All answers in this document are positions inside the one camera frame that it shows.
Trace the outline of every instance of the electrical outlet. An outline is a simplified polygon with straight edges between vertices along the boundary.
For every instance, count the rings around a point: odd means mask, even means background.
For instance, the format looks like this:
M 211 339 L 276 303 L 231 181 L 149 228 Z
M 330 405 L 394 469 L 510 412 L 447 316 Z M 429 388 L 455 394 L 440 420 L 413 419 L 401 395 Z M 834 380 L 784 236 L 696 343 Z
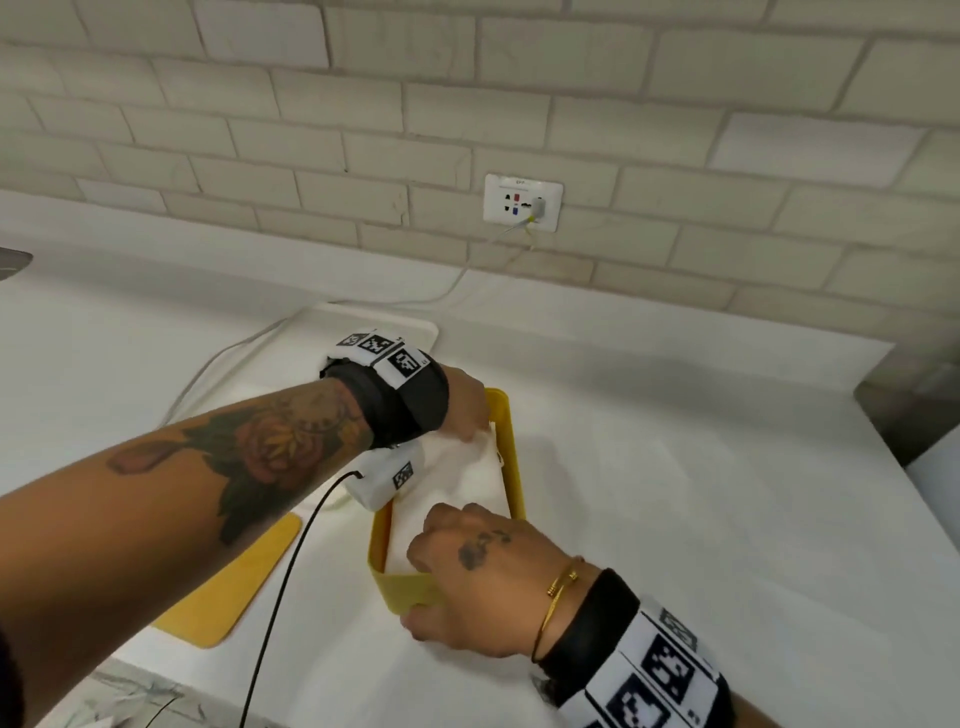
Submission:
M 546 209 L 543 217 L 531 223 L 531 230 L 557 231 L 560 206 L 564 201 L 564 186 L 559 182 L 537 182 L 520 177 L 487 175 L 484 187 L 483 219 L 488 223 L 516 225 L 530 217 L 533 202 L 543 199 Z

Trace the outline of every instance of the tattoo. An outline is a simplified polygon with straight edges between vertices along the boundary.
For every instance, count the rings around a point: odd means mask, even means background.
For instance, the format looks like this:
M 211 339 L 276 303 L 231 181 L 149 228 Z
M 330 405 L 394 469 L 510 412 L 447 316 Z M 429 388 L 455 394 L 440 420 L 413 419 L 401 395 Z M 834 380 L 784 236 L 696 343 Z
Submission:
M 220 529 L 225 546 L 299 500 L 322 463 L 345 451 L 358 454 L 373 439 L 352 395 L 332 379 L 220 412 L 181 432 L 180 442 L 137 443 L 114 453 L 107 465 L 117 474 L 136 475 L 181 450 L 203 453 L 206 466 L 227 479 L 217 514 L 225 518 Z
M 487 562 L 487 546 L 493 542 L 499 542 L 506 546 L 513 540 L 513 537 L 506 531 L 495 528 L 488 533 L 481 531 L 475 539 L 465 542 L 457 551 L 457 557 L 460 564 L 467 571 L 479 569 Z

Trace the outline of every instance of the bangle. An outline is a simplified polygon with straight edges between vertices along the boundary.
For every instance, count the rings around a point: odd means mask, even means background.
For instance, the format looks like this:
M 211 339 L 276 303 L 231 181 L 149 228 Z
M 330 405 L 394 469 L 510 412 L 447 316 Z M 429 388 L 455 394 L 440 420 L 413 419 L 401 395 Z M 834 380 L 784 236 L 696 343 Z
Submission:
M 543 617 L 543 622 L 540 623 L 540 631 L 534 640 L 534 649 L 530 653 L 530 660 L 534 664 L 537 663 L 537 650 L 540 649 L 540 640 L 543 639 L 543 632 L 546 631 L 546 625 L 550 623 L 550 620 L 553 618 L 553 613 L 557 611 L 557 605 L 560 603 L 560 597 L 564 593 L 564 589 L 580 578 L 580 574 L 577 573 L 575 567 L 583 561 L 583 556 L 574 557 L 573 561 L 566 566 L 563 573 L 554 579 L 553 584 L 546 590 L 546 595 L 551 598 L 551 601 L 550 607 L 546 610 L 546 615 Z

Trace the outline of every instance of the yellow box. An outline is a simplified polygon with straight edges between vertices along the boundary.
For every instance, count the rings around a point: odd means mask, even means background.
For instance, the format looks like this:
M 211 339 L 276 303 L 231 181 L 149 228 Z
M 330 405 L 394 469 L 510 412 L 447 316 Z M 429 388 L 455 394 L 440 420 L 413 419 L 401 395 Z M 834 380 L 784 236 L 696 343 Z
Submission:
M 520 485 L 520 469 L 516 463 L 516 445 L 514 444 L 514 426 L 510 420 L 510 399 L 499 389 L 487 390 L 487 404 L 490 405 L 490 420 L 496 425 L 496 448 L 503 458 L 503 484 L 507 489 L 507 503 L 510 515 L 515 519 L 526 519 L 523 507 L 523 487 Z M 373 516 L 373 529 L 370 535 L 370 550 L 367 563 L 373 581 L 387 603 L 387 609 L 395 615 L 406 614 L 414 604 L 436 604 L 443 597 L 428 573 L 387 574 L 383 572 L 387 562 L 387 544 L 390 542 L 390 519 L 394 505 L 391 501 Z

